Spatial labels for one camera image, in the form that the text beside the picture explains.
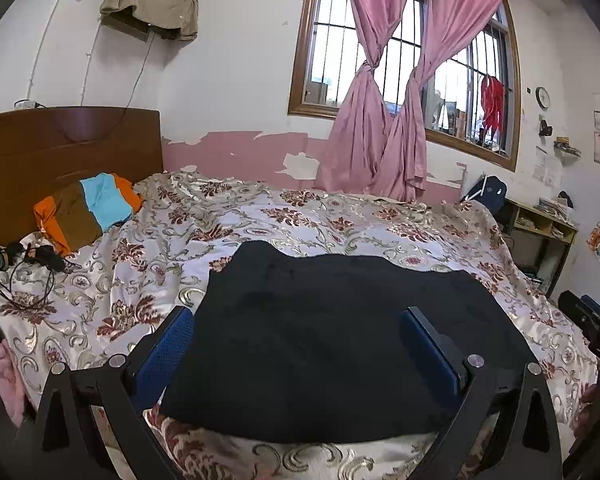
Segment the black padded jacket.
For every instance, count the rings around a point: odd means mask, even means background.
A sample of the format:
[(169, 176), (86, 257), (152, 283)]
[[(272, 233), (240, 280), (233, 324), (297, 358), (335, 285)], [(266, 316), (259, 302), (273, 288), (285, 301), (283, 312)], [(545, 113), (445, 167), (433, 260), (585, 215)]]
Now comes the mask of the black padded jacket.
[(461, 352), (520, 370), (533, 360), (492, 294), (464, 271), (400, 268), (381, 257), (291, 257), (242, 244), (212, 266), (193, 340), (160, 411), (271, 443), (355, 443), (438, 430), (450, 417), (400, 338), (422, 311)]

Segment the floral bed cover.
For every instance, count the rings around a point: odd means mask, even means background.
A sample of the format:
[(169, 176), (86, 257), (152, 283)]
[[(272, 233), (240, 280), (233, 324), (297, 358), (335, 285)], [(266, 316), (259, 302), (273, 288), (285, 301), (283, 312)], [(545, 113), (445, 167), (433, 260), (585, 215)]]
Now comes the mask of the floral bed cover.
[[(492, 214), (476, 203), (422, 204), (320, 191), (279, 191), (256, 182), (155, 174), (136, 186), (138, 214), (69, 258), (47, 304), (18, 309), (0, 297), (8, 343), (27, 406), (40, 402), (50, 367), (102, 364), (132, 349), (178, 304), (196, 308), (212, 266), (239, 245), (263, 240), (286, 255), (379, 256), (414, 271), (469, 273), (528, 342), (554, 402), (560, 446), (568, 450), (581, 396), (597, 364), (581, 331), (514, 263)], [(47, 272), (21, 268), (15, 297), (42, 296)]]

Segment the wooden shelf desk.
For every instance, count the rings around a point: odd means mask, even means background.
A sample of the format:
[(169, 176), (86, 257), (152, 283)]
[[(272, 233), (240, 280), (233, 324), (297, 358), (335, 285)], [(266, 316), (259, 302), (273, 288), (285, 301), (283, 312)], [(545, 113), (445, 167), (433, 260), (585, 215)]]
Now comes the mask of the wooden shelf desk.
[(559, 217), (506, 198), (496, 216), (518, 269), (549, 297), (559, 281), (578, 228)]

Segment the orange blue brown pillow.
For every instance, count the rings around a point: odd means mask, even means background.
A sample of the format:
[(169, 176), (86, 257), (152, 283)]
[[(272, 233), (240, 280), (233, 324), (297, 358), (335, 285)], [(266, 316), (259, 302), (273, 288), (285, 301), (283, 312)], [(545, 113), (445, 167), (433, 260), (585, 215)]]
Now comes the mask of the orange blue brown pillow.
[(137, 214), (142, 203), (130, 181), (117, 174), (98, 174), (46, 196), (33, 206), (33, 215), (56, 252), (66, 256)]

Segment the dark blue backpack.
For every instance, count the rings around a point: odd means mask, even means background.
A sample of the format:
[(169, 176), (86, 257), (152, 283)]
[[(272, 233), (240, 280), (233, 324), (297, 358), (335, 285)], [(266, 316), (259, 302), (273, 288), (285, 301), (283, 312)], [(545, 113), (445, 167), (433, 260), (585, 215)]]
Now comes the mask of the dark blue backpack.
[(491, 214), (497, 214), (505, 204), (507, 185), (497, 176), (483, 176), (463, 197), (483, 204)]

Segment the pink curtain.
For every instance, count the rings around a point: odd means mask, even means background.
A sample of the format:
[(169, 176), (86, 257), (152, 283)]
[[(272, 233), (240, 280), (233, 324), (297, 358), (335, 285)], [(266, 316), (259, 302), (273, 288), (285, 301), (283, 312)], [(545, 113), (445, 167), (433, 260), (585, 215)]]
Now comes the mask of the pink curtain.
[(374, 75), (407, 0), (351, 0), (365, 60), (339, 107), (315, 184), (328, 192), (410, 202), (426, 188), (427, 145), (420, 90), (437, 68), (489, 23), (503, 0), (426, 0), (418, 63), (400, 112), (390, 114)]

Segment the brown wooden headboard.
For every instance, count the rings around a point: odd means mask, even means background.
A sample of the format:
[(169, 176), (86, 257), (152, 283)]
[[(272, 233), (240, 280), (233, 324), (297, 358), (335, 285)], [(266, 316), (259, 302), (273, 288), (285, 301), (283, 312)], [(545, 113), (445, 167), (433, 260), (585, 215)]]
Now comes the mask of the brown wooden headboard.
[(65, 106), (0, 114), (0, 244), (36, 230), (32, 207), (108, 172), (133, 183), (163, 170), (160, 113)]

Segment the red hanging garment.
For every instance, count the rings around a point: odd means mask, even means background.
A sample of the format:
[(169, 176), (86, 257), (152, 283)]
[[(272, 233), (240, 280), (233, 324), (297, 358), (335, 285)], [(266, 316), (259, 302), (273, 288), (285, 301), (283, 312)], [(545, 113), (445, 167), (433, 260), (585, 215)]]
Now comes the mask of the red hanging garment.
[(503, 129), (505, 87), (498, 78), (486, 75), (482, 78), (480, 91), (483, 128), (494, 136)]

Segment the khaki cloth covered box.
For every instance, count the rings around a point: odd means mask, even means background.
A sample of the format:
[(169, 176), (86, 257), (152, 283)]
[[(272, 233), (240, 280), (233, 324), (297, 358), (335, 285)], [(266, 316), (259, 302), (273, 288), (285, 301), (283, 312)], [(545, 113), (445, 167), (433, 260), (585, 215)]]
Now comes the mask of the khaki cloth covered box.
[(163, 39), (198, 36), (198, 0), (104, 0), (99, 13), (104, 24), (138, 38), (151, 28)]

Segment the round wall clock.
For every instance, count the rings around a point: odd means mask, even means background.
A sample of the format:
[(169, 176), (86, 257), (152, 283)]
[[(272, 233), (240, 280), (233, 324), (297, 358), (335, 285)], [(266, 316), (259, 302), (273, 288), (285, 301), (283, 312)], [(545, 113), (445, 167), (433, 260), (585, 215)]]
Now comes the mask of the round wall clock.
[(549, 110), (552, 105), (552, 100), (550, 99), (550, 92), (548, 92), (547, 88), (542, 86), (535, 88), (535, 99), (538, 102), (538, 105), (541, 110)]

